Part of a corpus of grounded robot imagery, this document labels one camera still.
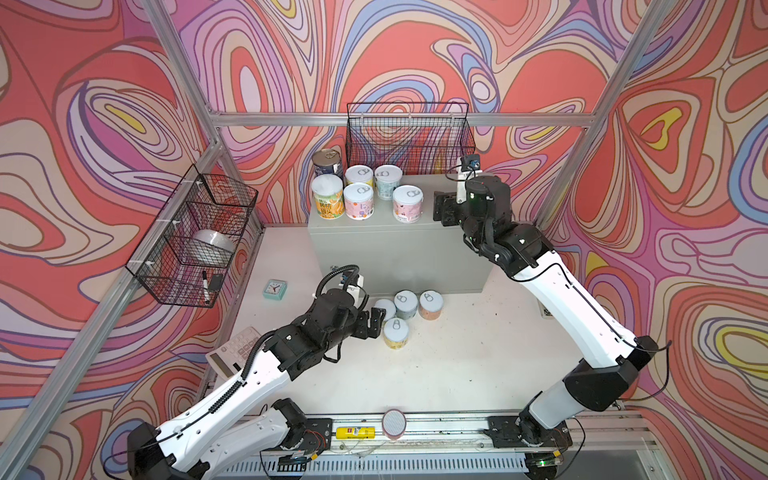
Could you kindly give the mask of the yellow can pull tab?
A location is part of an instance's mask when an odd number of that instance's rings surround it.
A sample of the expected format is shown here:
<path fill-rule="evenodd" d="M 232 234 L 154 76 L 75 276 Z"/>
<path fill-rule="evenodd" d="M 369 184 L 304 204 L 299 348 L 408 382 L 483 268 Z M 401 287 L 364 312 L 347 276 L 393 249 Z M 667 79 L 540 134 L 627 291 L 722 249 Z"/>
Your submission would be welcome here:
<path fill-rule="evenodd" d="M 366 165 L 353 165 L 346 169 L 344 173 L 344 180 L 346 185 L 363 183 L 373 187 L 374 170 Z"/>

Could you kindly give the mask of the pink can fruit print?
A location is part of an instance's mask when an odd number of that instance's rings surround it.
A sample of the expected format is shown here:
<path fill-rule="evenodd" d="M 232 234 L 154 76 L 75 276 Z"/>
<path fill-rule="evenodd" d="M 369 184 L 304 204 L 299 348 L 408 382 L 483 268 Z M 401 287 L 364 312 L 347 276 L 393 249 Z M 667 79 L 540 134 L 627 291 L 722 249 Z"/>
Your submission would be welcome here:
<path fill-rule="evenodd" d="M 402 223 L 417 222 L 422 213 L 423 191 L 413 185 L 397 187 L 392 194 L 393 215 Z"/>

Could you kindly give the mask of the teal can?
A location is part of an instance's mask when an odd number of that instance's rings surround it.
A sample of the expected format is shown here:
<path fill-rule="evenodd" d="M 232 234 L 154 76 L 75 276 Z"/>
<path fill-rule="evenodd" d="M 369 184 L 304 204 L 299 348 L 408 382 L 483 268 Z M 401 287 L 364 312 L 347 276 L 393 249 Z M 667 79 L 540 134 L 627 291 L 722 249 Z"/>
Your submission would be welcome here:
<path fill-rule="evenodd" d="M 402 170 L 396 165 L 381 165 L 374 170 L 374 185 L 378 197 L 391 200 L 393 192 L 400 186 Z"/>

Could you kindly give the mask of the orange pink can pull tab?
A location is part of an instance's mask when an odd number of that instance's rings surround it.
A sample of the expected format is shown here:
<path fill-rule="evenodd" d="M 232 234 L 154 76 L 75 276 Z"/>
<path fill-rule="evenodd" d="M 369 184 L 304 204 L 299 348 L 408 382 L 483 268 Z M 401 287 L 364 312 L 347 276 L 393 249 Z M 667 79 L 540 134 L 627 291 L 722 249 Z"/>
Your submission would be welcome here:
<path fill-rule="evenodd" d="M 444 308 L 443 296 L 434 290 L 424 291 L 419 296 L 419 315 L 425 320 L 437 320 Z"/>

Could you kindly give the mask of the pink can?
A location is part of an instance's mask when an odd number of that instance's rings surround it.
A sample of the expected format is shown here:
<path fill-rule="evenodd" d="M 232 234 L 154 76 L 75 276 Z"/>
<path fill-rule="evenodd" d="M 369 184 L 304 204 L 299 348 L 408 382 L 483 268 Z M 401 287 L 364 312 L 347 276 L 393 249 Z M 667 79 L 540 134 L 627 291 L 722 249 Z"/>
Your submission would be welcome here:
<path fill-rule="evenodd" d="M 345 213 L 352 220 L 369 219 L 374 213 L 374 189 L 367 183 L 352 183 L 343 190 Z"/>

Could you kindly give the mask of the yellow green can plastic lid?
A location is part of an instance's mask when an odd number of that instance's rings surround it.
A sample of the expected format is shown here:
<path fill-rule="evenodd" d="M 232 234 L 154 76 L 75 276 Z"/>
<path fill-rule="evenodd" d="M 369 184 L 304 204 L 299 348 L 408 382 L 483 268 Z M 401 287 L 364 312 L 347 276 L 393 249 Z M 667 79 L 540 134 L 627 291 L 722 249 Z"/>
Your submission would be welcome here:
<path fill-rule="evenodd" d="M 343 189 L 342 179 L 333 174 L 319 175 L 312 180 L 315 207 L 322 219 L 335 220 L 345 213 Z"/>

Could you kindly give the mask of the dark blue tin can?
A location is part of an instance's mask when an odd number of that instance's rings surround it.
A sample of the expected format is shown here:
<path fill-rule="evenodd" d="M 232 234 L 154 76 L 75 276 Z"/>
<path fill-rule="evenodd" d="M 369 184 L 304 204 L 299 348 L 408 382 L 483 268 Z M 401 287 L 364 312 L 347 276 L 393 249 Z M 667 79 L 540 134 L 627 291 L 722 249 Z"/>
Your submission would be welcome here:
<path fill-rule="evenodd" d="M 343 177 L 343 160 L 341 153 L 333 148 L 317 150 L 311 156 L 314 176 L 335 175 Z"/>

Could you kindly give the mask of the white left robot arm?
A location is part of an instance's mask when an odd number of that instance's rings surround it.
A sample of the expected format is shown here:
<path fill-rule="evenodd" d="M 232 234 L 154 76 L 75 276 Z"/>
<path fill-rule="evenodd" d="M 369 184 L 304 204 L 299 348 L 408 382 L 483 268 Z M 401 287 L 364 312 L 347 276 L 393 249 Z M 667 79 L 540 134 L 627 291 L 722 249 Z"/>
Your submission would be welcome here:
<path fill-rule="evenodd" d="M 127 439 L 130 477 L 212 479 L 263 450 L 326 449 L 294 401 L 268 399 L 348 337 L 377 338 L 386 312 L 365 305 L 339 288 L 317 295 L 306 313 L 261 337 L 243 369 L 210 395 L 160 426 L 141 423 Z"/>

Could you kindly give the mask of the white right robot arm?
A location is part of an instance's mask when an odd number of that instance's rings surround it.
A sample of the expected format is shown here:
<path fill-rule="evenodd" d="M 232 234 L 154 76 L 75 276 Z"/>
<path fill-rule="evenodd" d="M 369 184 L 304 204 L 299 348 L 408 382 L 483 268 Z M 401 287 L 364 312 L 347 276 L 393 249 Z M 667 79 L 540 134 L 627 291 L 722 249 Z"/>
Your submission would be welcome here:
<path fill-rule="evenodd" d="M 565 420 L 585 410 L 602 412 L 619 400 L 660 348 L 614 319 L 537 226 L 514 221 L 510 200 L 510 187 L 498 177 L 473 176 L 454 193 L 435 194 L 433 218 L 461 227 L 464 244 L 532 293 L 583 355 L 517 417 L 520 441 L 539 446 Z"/>

